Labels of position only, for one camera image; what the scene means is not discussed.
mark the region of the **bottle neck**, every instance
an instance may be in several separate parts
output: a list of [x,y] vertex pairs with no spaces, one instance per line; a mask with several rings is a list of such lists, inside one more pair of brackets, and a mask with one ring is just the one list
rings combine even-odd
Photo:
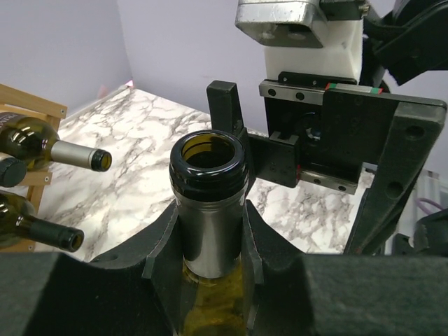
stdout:
[[16,234],[22,238],[68,252],[77,251],[84,240],[84,232],[79,229],[59,225],[30,215],[23,216],[17,222]]
[[105,150],[76,145],[66,141],[56,141],[50,150],[53,162],[91,169],[96,172],[109,170],[112,157]]

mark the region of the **marble tabletop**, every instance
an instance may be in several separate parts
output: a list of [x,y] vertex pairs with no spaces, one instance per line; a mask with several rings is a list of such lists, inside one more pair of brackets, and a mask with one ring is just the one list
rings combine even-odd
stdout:
[[[54,164],[39,217],[82,229],[84,244],[73,255],[93,259],[162,213],[173,200],[168,175],[172,146],[183,135],[210,126],[206,113],[141,90],[122,91],[66,121],[59,131],[65,141],[110,151],[111,169],[95,173]],[[363,173],[355,195],[306,182],[291,189],[257,180],[248,198],[263,219],[299,249],[340,253],[372,180]]]

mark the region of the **wooden rack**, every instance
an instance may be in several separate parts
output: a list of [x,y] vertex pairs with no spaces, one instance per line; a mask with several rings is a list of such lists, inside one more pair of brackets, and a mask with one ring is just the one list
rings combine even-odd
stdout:
[[[0,84],[0,112],[16,112],[48,122],[55,130],[67,115],[67,106]],[[47,169],[27,173],[19,186],[27,186],[27,199],[39,212],[43,190],[51,183],[52,174]],[[0,249],[0,252],[29,252],[35,243],[23,239],[18,244]]]

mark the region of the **gray wall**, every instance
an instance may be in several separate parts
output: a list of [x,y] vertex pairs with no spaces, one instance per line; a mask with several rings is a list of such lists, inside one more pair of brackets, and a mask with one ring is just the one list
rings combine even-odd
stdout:
[[131,79],[116,0],[5,0],[0,14],[0,83],[70,113]]
[[[372,0],[387,14],[394,1]],[[246,124],[265,129],[258,84],[263,49],[234,26],[238,0],[118,0],[125,42],[138,88],[208,112],[205,88],[214,79],[238,83]],[[448,73],[427,73],[394,92],[448,101]],[[427,168],[448,177],[448,127]]]

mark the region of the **white plastic part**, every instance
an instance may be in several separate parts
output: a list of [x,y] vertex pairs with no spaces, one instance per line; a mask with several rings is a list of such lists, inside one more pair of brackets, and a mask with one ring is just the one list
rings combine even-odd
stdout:
[[282,71],[350,78],[359,81],[363,59],[363,21],[328,22],[324,48],[265,47],[267,79]]

